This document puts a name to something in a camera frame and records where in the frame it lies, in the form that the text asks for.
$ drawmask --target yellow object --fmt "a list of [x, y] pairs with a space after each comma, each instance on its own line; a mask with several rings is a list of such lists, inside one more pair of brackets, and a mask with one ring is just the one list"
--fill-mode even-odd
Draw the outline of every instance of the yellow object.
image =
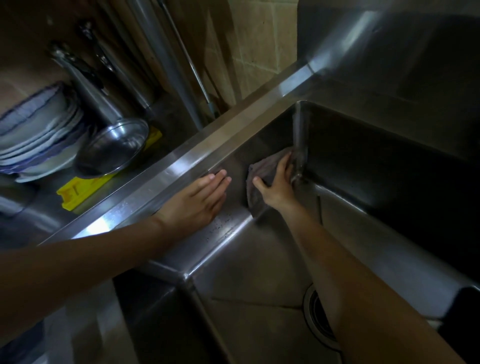
[[[144, 150], [149, 148], [161, 137], [162, 133], [157, 128], [151, 126], [150, 134], [148, 135]], [[90, 197], [96, 190], [110, 181], [115, 174], [116, 173], [113, 173], [90, 180], [84, 180], [78, 177], [73, 178], [57, 190], [57, 194], [59, 194], [63, 200], [61, 206], [65, 210], [72, 211], [88, 197]]]

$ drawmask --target gray cloth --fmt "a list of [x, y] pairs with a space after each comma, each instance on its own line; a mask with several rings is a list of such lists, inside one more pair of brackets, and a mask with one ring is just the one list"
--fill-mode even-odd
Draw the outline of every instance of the gray cloth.
[[257, 188], [253, 185], [253, 178], [255, 176], [260, 177], [267, 186], [271, 186], [273, 179], [275, 178], [276, 166], [280, 159], [282, 159], [285, 154], [292, 151], [292, 147], [287, 147], [278, 153], [275, 153], [261, 161], [251, 164], [248, 167], [248, 176], [247, 176], [247, 202], [248, 210], [254, 218], [261, 215], [267, 208], [262, 194]]

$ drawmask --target drain ring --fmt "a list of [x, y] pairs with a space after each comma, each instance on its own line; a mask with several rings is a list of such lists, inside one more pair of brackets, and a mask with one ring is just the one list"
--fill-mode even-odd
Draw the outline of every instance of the drain ring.
[[330, 328], [322, 303], [313, 284], [307, 289], [303, 297], [303, 315], [308, 327], [323, 345], [338, 352], [341, 351], [340, 344]]

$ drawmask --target person's left hand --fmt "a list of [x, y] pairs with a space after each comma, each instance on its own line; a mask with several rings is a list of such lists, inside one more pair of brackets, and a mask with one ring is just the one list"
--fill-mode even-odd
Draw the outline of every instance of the person's left hand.
[[208, 225], [227, 198], [231, 182], [226, 170], [197, 179], [169, 199], [153, 217], [174, 241], [183, 239]]

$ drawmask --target stack of bowls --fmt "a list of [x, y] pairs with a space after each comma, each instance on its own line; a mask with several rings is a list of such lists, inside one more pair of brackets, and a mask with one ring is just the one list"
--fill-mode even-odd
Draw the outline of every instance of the stack of bowls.
[[0, 117], [0, 173], [22, 183], [67, 168], [92, 131], [72, 90], [45, 87]]

